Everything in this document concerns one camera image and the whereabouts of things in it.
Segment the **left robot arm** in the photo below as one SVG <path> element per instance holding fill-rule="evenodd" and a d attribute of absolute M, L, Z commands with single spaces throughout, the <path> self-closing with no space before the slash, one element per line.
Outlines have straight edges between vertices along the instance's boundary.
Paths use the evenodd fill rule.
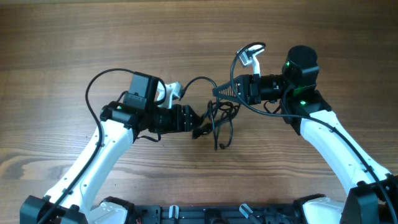
<path fill-rule="evenodd" d="M 179 82 L 133 72 L 128 91 L 95 116 L 97 128 L 71 168 L 42 198 L 29 196 L 20 209 L 21 223 L 134 223 L 134 204 L 108 197 L 93 203 L 119 158 L 149 130 L 158 136 L 189 132 L 201 118 L 188 105 Z"/>

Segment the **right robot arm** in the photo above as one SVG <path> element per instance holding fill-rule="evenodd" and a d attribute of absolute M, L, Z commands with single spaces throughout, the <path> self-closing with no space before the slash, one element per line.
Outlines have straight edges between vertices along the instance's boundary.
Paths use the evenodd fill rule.
<path fill-rule="evenodd" d="M 237 51 L 235 62 L 250 66 L 250 75 L 231 76 L 213 94 L 254 110 L 259 103 L 276 101 L 276 116 L 291 125 L 324 158 L 346 193 L 344 202 L 322 194 L 295 201 L 300 223 L 396 223 L 397 176 L 378 164 L 349 135 L 317 90 L 316 52 L 296 45 L 279 75 L 262 75 L 257 56 L 265 49 L 253 42 Z"/>

